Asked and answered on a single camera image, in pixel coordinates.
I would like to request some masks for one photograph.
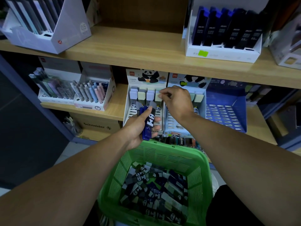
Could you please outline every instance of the panda print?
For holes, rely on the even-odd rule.
[[[138,78],[140,82],[157,83],[159,80],[159,73],[156,70],[142,69],[142,78]]]
[[[180,81],[181,86],[190,86],[191,84],[189,84],[189,83],[198,83],[198,87],[203,88],[207,84],[205,81],[205,77],[201,77],[201,76],[186,75],[185,79],[187,82]]]

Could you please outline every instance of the green plastic basket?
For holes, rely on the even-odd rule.
[[[206,156],[193,148],[153,140],[143,141],[136,149],[127,151],[111,171],[98,196],[99,208],[104,215],[133,226],[172,225],[119,204],[121,187],[135,161],[154,163],[185,175],[188,181],[188,217],[185,225],[206,225],[206,212],[212,199],[211,174]]]

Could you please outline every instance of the hand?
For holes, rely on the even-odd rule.
[[[149,106],[147,110],[144,111],[144,113],[140,114],[139,117],[137,115],[134,115],[128,119],[126,122],[124,129],[126,130],[127,138],[129,139],[129,143],[126,147],[126,150],[130,150],[133,148],[138,147],[142,142],[142,131],[145,126],[145,120],[151,113],[152,107]],[[155,117],[155,122],[159,122],[161,120],[160,117]],[[152,128],[152,131],[158,131],[160,130],[160,125],[155,125]],[[157,132],[152,133],[152,138],[156,137],[158,135]]]
[[[160,90],[160,93],[159,98],[163,99],[170,114],[179,123],[185,116],[194,114],[188,90],[173,86]]]

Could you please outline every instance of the person's right hand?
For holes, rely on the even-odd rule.
[[[160,90],[159,98],[165,102],[170,114],[179,123],[185,116],[194,114],[191,97],[188,90],[179,86]]]

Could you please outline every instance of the person's left hand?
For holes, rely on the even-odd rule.
[[[139,117],[137,115],[134,115],[128,119],[126,122],[124,129],[126,130],[126,136],[129,139],[129,143],[127,145],[126,150],[130,150],[133,148],[138,147],[142,142],[142,131],[145,126],[145,120],[151,113],[152,107],[149,106],[147,110],[144,111],[144,113],[140,114]],[[155,122],[159,122],[161,120],[160,117],[155,117]],[[160,125],[154,125],[152,128],[152,131],[158,131],[160,130]],[[158,135],[157,132],[152,133],[152,138],[156,137]]]

